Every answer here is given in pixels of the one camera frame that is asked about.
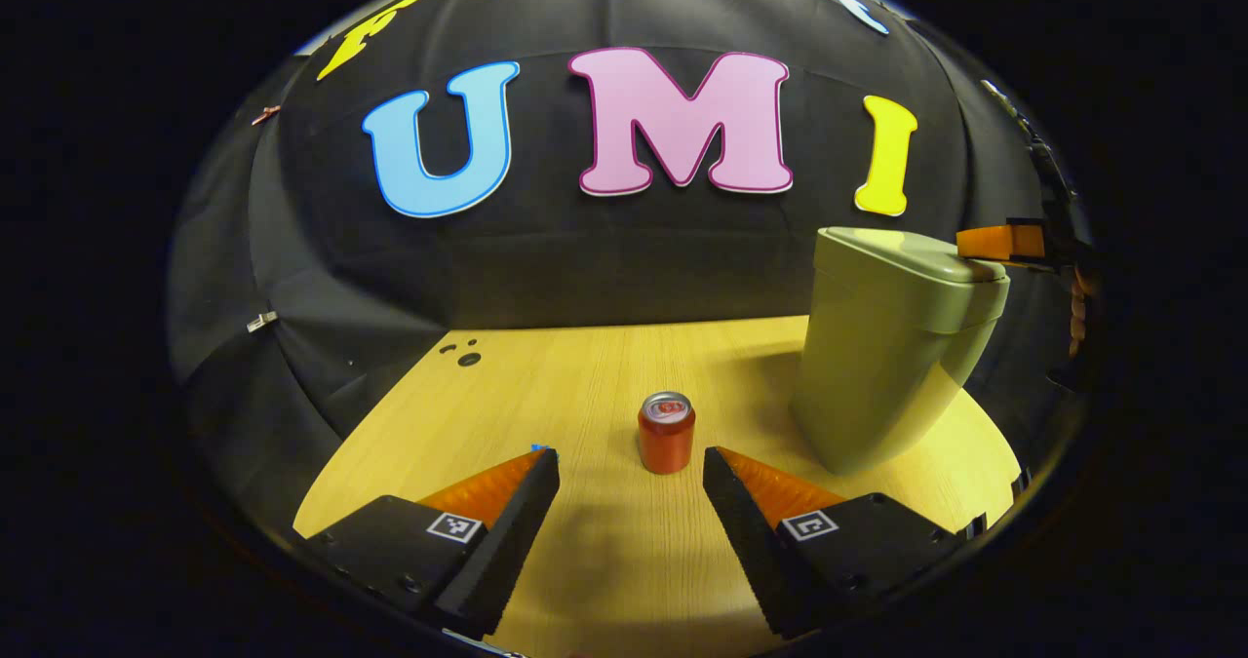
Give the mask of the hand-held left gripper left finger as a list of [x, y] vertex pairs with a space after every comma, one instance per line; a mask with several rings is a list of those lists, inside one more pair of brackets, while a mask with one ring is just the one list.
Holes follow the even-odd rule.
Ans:
[[484, 639], [502, 623], [559, 486], [559, 454], [540, 446], [419, 501], [378, 494], [305, 544], [401, 616]]

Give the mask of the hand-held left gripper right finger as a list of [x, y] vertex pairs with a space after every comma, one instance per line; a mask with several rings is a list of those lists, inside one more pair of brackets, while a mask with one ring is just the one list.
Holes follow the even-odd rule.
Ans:
[[950, 532], [882, 492], [842, 498], [726, 446], [705, 449], [701, 484], [782, 639], [884, 611], [987, 529], [983, 513]]

